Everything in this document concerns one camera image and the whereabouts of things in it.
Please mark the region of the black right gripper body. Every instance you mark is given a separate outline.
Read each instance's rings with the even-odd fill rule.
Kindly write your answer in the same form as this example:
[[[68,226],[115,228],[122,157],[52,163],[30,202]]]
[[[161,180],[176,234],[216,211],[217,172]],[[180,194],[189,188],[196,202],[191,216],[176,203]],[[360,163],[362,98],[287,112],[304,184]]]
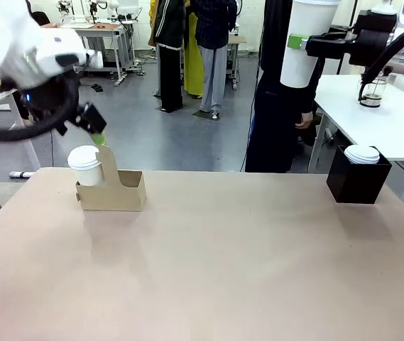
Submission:
[[[393,32],[397,15],[374,13],[361,10],[354,24],[353,39],[348,54],[349,64],[372,66],[387,46],[389,35]]]

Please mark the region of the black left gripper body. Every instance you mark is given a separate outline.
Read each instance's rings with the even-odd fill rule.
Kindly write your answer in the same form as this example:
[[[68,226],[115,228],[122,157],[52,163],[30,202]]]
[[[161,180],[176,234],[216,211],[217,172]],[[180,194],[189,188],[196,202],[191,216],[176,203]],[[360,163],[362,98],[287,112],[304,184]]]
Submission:
[[[107,122],[91,102],[80,104],[75,116],[75,126],[84,129],[89,134],[101,134]]]

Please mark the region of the person left hand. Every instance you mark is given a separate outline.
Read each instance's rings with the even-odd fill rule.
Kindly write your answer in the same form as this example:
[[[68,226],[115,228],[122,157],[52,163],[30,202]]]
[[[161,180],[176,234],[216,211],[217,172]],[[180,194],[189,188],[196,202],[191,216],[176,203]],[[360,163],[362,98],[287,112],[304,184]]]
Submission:
[[[313,121],[313,112],[305,112],[301,114],[299,123],[295,124],[296,129],[307,129]]]

